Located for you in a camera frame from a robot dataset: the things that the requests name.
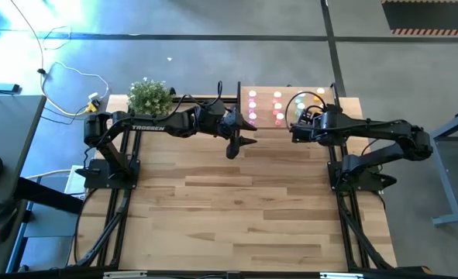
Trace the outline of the black aluminium table frame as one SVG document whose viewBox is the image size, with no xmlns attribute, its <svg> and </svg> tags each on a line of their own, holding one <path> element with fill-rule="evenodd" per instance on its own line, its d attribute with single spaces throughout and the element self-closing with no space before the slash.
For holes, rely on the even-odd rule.
<svg viewBox="0 0 458 279">
<path fill-rule="evenodd" d="M 355 98 L 335 102 L 363 119 Z M 328 167 L 355 154 L 293 143 L 290 124 L 242 130 L 257 140 L 226 157 L 222 137 L 127 131 L 113 143 L 140 160 L 132 190 L 98 188 L 83 201 L 76 237 L 87 253 L 60 269 L 0 279 L 428 279 L 425 267 L 394 267 L 363 231 L 369 191 L 335 191 Z"/>
</svg>

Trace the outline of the blue-grey metal table frame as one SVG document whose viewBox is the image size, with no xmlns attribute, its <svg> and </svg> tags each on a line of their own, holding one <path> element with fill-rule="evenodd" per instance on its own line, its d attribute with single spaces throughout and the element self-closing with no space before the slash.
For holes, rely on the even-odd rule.
<svg viewBox="0 0 458 279">
<path fill-rule="evenodd" d="M 458 113 L 447 123 L 429 132 L 435 164 L 449 213 L 432 218 L 435 227 L 458 223 Z"/>
</svg>

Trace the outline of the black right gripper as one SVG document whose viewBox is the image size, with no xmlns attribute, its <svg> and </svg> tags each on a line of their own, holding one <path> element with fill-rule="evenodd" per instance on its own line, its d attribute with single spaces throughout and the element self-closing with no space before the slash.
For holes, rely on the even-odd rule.
<svg viewBox="0 0 458 279">
<path fill-rule="evenodd" d="M 290 125 L 293 143 L 318 143 L 322 146 L 341 146 L 344 136 L 337 129 L 338 115 L 342 109 L 332 106 L 325 108 L 310 105 L 302 117 Z"/>
</svg>

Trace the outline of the black mat with striped edge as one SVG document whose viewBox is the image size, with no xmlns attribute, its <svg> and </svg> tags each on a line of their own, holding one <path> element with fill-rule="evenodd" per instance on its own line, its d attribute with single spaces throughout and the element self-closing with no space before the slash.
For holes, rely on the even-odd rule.
<svg viewBox="0 0 458 279">
<path fill-rule="evenodd" d="M 458 0 L 381 0 L 395 36 L 458 36 Z"/>
</svg>

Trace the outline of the wooden shelf with black frame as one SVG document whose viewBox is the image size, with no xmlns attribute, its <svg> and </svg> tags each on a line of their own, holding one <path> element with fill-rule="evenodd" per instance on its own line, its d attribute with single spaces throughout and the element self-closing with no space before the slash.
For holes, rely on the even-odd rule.
<svg viewBox="0 0 458 279">
<path fill-rule="evenodd" d="M 324 88 L 325 94 L 323 98 L 318 101 L 315 100 L 315 97 L 318 97 L 316 94 L 317 88 Z M 301 100 L 305 104 L 305 107 L 310 105 L 317 105 L 323 107 L 323 104 L 332 104 L 335 102 L 335 89 L 331 86 L 328 87 L 270 87 L 270 86 L 241 86 L 240 87 L 240 110 L 243 114 L 245 120 L 249 122 L 249 91 L 255 91 L 257 96 L 255 97 L 254 102 L 257 106 L 255 108 L 255 113 L 257 114 L 255 127 L 258 130 L 262 129 L 281 129 L 285 133 L 288 131 L 286 124 L 291 124 L 296 122 L 295 113 L 296 106 L 300 102 L 296 102 L 295 99 L 299 91 L 304 91 L 306 96 Z M 282 93 L 281 100 L 279 101 L 282 104 L 281 113 L 284 114 L 284 124 L 283 126 L 275 126 L 276 115 L 274 111 L 274 92 L 280 91 Z"/>
</svg>

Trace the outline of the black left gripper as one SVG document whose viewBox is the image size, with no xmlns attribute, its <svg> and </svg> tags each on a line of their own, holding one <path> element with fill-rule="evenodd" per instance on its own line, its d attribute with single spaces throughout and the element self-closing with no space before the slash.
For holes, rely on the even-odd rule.
<svg viewBox="0 0 458 279">
<path fill-rule="evenodd" d="M 229 141 L 226 147 L 228 159 L 235 159 L 241 146 L 257 142 L 256 139 L 241 136 L 240 130 L 257 131 L 257 127 L 242 118 L 237 105 L 227 108 L 223 101 L 216 101 L 210 107 L 210 113 L 215 116 L 215 135 Z"/>
</svg>

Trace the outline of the black desk leg bar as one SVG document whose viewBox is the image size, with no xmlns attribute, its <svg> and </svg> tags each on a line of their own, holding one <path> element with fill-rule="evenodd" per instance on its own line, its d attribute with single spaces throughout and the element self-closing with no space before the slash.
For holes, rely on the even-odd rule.
<svg viewBox="0 0 458 279">
<path fill-rule="evenodd" d="M 78 214 L 83 205 L 83 201 L 79 198 L 53 190 L 23 177 L 18 179 L 12 197 L 17 200 L 27 200 L 74 214 Z"/>
</svg>

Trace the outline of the white box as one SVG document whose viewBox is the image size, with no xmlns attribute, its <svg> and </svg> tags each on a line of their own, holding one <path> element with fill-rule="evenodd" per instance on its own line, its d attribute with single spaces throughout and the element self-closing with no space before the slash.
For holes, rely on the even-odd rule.
<svg viewBox="0 0 458 279">
<path fill-rule="evenodd" d="M 67 195 L 83 195 L 86 193 L 85 177 L 77 173 L 77 170 L 81 169 L 82 166 L 73 165 L 71 167 L 71 172 L 68 175 L 67 183 L 64 189 L 64 193 Z"/>
</svg>

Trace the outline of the grey desk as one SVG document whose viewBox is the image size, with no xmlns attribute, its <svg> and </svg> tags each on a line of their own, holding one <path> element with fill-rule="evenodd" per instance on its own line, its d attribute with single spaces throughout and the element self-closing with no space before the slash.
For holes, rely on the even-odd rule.
<svg viewBox="0 0 458 279">
<path fill-rule="evenodd" d="M 0 95 L 0 209 L 12 201 L 46 98 L 42 95 Z M 8 239 L 0 243 L 0 274 L 7 270 L 22 221 L 16 216 Z"/>
</svg>

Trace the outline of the green potted plant black pot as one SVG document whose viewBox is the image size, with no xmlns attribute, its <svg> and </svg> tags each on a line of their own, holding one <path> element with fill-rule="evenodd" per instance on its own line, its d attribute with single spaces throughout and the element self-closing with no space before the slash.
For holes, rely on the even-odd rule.
<svg viewBox="0 0 458 279">
<path fill-rule="evenodd" d="M 173 95 L 166 83 L 147 77 L 131 84 L 128 98 L 128 106 L 140 114 L 167 115 L 173 106 Z"/>
</svg>

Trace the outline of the black computer mouse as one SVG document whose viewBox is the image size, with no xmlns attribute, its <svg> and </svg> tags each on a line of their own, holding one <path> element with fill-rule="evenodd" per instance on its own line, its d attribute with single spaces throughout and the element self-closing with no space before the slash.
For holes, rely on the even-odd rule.
<svg viewBox="0 0 458 279">
<path fill-rule="evenodd" d="M 15 222 L 16 215 L 17 210 L 14 208 L 4 208 L 0 211 L 0 243 L 3 243 L 8 239 Z"/>
</svg>

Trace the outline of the grey panel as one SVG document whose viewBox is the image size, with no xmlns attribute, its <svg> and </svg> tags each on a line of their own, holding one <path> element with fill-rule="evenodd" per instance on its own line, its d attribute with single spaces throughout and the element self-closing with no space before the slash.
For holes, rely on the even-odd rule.
<svg viewBox="0 0 458 279">
<path fill-rule="evenodd" d="M 27 206 L 29 221 L 24 236 L 32 237 L 67 237 L 74 235 L 77 215 L 30 202 Z"/>
</svg>

